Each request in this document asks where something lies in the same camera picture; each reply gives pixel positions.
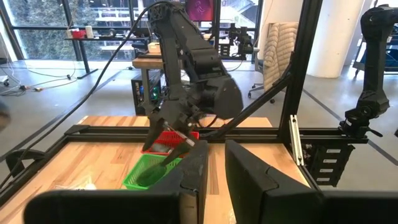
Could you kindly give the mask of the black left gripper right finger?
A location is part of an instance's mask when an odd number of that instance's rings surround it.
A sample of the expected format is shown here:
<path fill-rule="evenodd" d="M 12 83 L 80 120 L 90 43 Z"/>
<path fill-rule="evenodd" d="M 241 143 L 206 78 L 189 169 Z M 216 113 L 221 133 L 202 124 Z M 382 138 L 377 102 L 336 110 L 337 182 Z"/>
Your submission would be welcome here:
<path fill-rule="evenodd" d="M 398 192 L 316 190 L 232 140 L 225 171 L 237 224 L 398 224 Z"/>

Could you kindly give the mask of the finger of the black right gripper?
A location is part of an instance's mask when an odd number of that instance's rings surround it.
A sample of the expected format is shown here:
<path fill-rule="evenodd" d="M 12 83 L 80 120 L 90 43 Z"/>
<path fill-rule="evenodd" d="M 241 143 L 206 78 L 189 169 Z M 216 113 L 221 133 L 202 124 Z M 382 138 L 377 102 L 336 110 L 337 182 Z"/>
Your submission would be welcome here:
<path fill-rule="evenodd" d="M 155 140 L 161 135 L 164 130 L 163 118 L 151 118 L 149 132 L 142 147 L 143 151 L 147 151 L 153 145 Z"/>
<path fill-rule="evenodd" d="M 161 163 L 160 165 L 165 167 L 167 164 L 171 163 L 174 159 L 178 158 L 182 154 L 188 153 L 189 150 L 193 149 L 195 142 L 187 139 L 181 142 Z"/>

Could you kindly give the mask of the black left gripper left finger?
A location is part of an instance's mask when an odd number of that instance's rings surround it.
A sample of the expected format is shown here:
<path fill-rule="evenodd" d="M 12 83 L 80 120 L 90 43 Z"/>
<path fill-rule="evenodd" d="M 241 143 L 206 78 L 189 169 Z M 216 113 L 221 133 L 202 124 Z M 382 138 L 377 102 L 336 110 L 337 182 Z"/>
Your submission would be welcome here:
<path fill-rule="evenodd" d="M 207 141 L 147 190 L 53 190 L 24 209 L 25 224 L 203 224 Z"/>

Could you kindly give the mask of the clear bag of cotton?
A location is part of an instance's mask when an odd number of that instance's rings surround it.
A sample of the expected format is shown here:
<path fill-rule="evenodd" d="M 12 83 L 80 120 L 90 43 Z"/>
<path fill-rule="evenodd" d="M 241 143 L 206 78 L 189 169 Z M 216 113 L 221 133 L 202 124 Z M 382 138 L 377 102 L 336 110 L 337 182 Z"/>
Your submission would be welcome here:
<path fill-rule="evenodd" d="M 84 177 L 80 180 L 74 181 L 70 185 L 56 185 L 57 190 L 96 190 L 96 185 L 93 183 L 90 176 Z"/>

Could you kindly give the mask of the red plastic basket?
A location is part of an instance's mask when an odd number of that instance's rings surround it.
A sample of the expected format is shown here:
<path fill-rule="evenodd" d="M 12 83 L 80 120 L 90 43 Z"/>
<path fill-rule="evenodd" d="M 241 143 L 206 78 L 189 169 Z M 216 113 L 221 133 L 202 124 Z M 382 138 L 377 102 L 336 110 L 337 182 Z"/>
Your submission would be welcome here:
<path fill-rule="evenodd" d="M 191 132 L 191 135 L 192 135 L 193 140 L 196 143 L 199 139 L 199 132 L 193 131 L 193 132 Z M 163 131 L 161 133 L 161 135 L 155 140 L 154 143 L 164 144 L 166 146 L 170 146 L 170 147 L 173 147 L 173 149 L 175 149 L 181 142 L 184 142 L 184 141 L 185 141 L 184 139 L 182 139 L 179 135 L 177 135 L 173 131 Z M 151 152 L 150 151 L 151 147 L 147 151 L 141 150 L 141 153 L 142 154 L 154 154 L 154 155 L 159 155 L 159 156 L 168 156 L 170 154 L 170 153 L 164 154 L 164 153 Z"/>

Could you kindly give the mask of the black computer tower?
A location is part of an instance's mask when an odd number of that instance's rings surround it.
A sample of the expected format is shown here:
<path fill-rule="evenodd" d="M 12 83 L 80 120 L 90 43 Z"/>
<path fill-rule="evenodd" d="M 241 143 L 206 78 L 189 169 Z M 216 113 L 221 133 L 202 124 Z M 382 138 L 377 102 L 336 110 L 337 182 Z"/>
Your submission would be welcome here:
<path fill-rule="evenodd" d="M 163 73 L 161 70 L 149 70 L 149 83 L 150 83 L 150 99 L 151 103 L 159 104 L 162 97 L 161 78 Z M 132 95 L 134 101 L 134 109 L 136 115 L 144 116 L 146 114 L 144 103 L 144 86 L 142 84 L 141 74 L 136 75 L 131 80 Z"/>

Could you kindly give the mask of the green plastic basket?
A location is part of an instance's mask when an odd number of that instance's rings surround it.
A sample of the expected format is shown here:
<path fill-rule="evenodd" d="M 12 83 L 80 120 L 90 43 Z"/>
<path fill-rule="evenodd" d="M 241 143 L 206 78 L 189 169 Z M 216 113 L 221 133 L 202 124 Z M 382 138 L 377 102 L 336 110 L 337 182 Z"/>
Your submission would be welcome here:
<path fill-rule="evenodd" d="M 182 161 L 182 158 L 176 158 L 167 164 L 162 172 L 152 172 L 150 177 L 144 177 L 143 173 L 145 171 L 160 164 L 165 158 L 165 156 L 161 155 L 143 154 L 124 178 L 122 182 L 123 186 L 129 190 L 147 190 L 161 178 L 165 177 Z"/>

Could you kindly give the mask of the wooden side table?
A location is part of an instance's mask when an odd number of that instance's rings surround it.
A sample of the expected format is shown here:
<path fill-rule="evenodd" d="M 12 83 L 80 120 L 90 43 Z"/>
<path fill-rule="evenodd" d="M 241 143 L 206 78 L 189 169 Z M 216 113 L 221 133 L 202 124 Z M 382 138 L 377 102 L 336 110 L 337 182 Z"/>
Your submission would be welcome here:
<path fill-rule="evenodd" d="M 163 72 L 162 56 L 160 52 L 160 44 L 158 42 L 151 42 L 148 45 L 148 53 L 138 56 L 132 61 L 134 68 L 142 72 L 146 72 L 149 77 L 149 70 L 161 70 Z"/>

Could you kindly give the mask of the black labelled power box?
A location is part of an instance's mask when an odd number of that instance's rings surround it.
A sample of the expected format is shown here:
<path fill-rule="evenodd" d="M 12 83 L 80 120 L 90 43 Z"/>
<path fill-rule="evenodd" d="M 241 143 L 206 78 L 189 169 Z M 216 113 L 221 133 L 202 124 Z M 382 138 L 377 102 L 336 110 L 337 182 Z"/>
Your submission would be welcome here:
<path fill-rule="evenodd" d="M 310 145 L 304 149 L 305 165 L 318 185 L 336 187 L 355 147 L 343 145 Z"/>

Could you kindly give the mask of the office chair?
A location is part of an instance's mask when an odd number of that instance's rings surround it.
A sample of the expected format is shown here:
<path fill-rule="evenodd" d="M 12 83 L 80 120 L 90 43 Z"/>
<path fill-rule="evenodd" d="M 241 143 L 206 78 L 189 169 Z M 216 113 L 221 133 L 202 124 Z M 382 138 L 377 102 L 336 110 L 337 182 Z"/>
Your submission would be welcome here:
<path fill-rule="evenodd" d="M 255 58 L 255 71 L 257 72 L 262 72 L 263 71 L 263 65 L 264 65 L 264 61 L 263 60 L 259 60 L 257 57 Z M 263 90 L 264 89 L 264 85 L 261 83 L 254 83 L 251 87 L 251 89 L 248 91 L 248 98 L 252 97 L 252 92 L 257 91 L 257 90 Z"/>

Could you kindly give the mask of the black window desk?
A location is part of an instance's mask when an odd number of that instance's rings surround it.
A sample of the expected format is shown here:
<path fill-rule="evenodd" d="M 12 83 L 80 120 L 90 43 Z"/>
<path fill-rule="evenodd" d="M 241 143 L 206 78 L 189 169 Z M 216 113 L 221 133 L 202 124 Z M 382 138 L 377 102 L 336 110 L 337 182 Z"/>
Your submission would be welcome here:
<path fill-rule="evenodd" d="M 84 64 L 85 74 L 77 77 L 77 79 L 81 80 L 88 75 L 96 72 L 98 69 L 91 69 L 88 65 L 88 57 L 86 53 L 85 42 L 117 42 L 121 44 L 124 40 L 126 40 L 126 44 L 121 47 L 121 51 L 129 51 L 132 52 L 132 59 L 135 59 L 139 55 L 143 55 L 148 53 L 148 45 L 150 43 L 150 37 L 130 37 L 127 39 L 126 36 L 123 35 L 115 35 L 114 37 L 102 37 L 97 36 L 92 39 L 87 37 L 84 38 L 66 38 L 65 40 L 77 41 L 79 45 L 79 51 L 81 55 L 81 59 Z"/>

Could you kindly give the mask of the purple screen monitor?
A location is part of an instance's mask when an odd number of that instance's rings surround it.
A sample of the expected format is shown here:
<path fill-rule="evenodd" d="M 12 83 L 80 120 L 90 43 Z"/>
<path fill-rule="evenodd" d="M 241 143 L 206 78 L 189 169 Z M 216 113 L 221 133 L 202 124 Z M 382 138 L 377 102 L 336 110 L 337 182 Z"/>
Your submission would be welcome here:
<path fill-rule="evenodd" d="M 186 0 L 185 9 L 192 21 L 211 22 L 213 20 L 213 0 Z"/>

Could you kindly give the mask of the beige quilted jacket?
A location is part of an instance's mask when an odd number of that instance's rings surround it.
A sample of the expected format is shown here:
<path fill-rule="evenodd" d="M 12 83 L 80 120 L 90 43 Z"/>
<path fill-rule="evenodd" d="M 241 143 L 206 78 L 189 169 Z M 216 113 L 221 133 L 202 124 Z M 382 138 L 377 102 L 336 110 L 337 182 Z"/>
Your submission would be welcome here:
<path fill-rule="evenodd" d="M 299 23 L 273 23 L 269 29 L 264 47 L 263 79 L 264 90 L 273 87 L 273 84 L 282 77 L 295 47 Z"/>

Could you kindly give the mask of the white round pillar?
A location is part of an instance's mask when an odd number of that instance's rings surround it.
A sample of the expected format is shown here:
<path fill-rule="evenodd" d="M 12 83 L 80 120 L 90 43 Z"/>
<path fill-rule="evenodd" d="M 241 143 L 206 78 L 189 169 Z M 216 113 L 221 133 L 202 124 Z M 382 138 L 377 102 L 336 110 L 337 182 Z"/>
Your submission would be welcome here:
<path fill-rule="evenodd" d="M 323 0 L 307 74 L 338 78 L 365 0 Z"/>

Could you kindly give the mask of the white aluminium bracket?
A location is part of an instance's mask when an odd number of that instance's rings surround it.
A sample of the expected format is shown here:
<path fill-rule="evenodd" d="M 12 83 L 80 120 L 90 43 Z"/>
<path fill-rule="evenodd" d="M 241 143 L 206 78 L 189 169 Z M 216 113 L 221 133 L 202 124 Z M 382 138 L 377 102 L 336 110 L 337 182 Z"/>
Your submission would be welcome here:
<path fill-rule="evenodd" d="M 294 161 L 298 166 L 303 166 L 304 156 L 302 152 L 302 143 L 301 143 L 298 119 L 296 114 L 290 115 L 289 129 L 290 129 L 290 141 L 291 141 Z"/>

